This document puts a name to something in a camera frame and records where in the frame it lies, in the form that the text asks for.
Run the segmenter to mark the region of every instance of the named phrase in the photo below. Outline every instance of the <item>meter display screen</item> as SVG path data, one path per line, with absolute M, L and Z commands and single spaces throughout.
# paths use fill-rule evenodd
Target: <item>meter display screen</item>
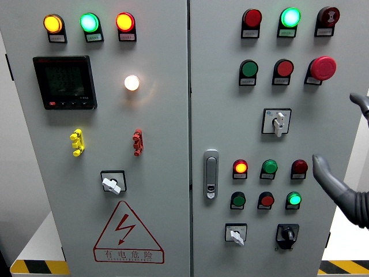
M 88 56 L 34 57 L 46 110 L 93 110 L 97 107 Z

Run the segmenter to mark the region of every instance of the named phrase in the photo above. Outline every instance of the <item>white wall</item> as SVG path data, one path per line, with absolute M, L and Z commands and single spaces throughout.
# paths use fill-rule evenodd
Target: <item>white wall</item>
M 0 250 L 11 266 L 50 212 L 0 33 Z

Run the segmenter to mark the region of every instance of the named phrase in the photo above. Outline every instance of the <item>green indicator light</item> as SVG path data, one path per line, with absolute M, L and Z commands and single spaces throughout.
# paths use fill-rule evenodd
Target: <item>green indicator light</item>
M 275 160 L 266 160 L 262 165 L 263 170 L 268 174 L 273 174 L 277 171 L 278 165 Z
M 288 28 L 297 26 L 300 22 L 300 11 L 297 8 L 287 8 L 282 12 L 282 24 Z
M 85 13 L 80 18 L 80 24 L 85 32 L 92 33 L 99 27 L 99 20 L 93 13 Z
M 234 206 L 237 206 L 237 207 L 240 207 L 240 206 L 243 206 L 246 202 L 246 199 L 243 198 L 242 196 L 236 196 L 234 199 L 233 199 L 233 204 Z
M 245 64 L 242 66 L 242 73 L 246 77 L 251 77 L 255 75 L 258 71 L 258 66 L 255 62 L 245 62 Z
M 298 192 L 291 192 L 287 196 L 287 200 L 291 205 L 298 205 L 301 203 L 301 195 Z

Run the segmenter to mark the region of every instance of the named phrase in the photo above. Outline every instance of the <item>robotic hand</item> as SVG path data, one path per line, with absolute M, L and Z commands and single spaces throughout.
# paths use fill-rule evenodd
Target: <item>robotic hand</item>
M 369 97 L 352 93 L 350 100 L 359 105 L 369 126 Z M 360 228 L 369 229 L 369 192 L 356 192 L 333 176 L 328 161 L 319 154 L 312 156 L 312 172 L 314 178 L 348 220 Z

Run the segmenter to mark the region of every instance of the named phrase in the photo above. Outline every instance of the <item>illuminated light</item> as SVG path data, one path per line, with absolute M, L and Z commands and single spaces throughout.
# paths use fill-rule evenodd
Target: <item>illuminated light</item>
M 282 12 L 281 21 L 285 27 L 292 28 L 300 22 L 301 14 L 297 8 L 287 8 Z
M 245 173 L 247 171 L 247 163 L 245 160 L 237 160 L 233 163 L 233 169 L 239 173 Z
M 258 65 L 253 61 L 245 62 L 242 66 L 242 73 L 246 77 L 252 77 L 258 72 Z
M 96 31 L 99 27 L 99 19 L 93 13 L 85 13 L 80 18 L 82 29 L 87 33 Z
M 130 13 L 119 13 L 115 23 L 122 32 L 129 32 L 134 28 L 134 18 Z
M 278 169 L 278 165 L 275 160 L 266 160 L 262 165 L 262 169 L 268 174 L 274 174 Z
M 291 205 L 298 205 L 301 203 L 301 195 L 298 192 L 291 192 L 288 196 L 287 196 L 287 201 L 291 204 Z
M 244 22 L 247 26 L 255 28 L 260 25 L 261 19 L 261 12 L 259 10 L 252 9 L 245 14 Z
M 125 79 L 125 87 L 130 91 L 135 91 L 140 85 L 140 80 L 135 75 L 130 75 Z
M 58 33 L 63 28 L 63 22 L 56 14 L 49 14 L 44 18 L 44 27 L 49 33 Z

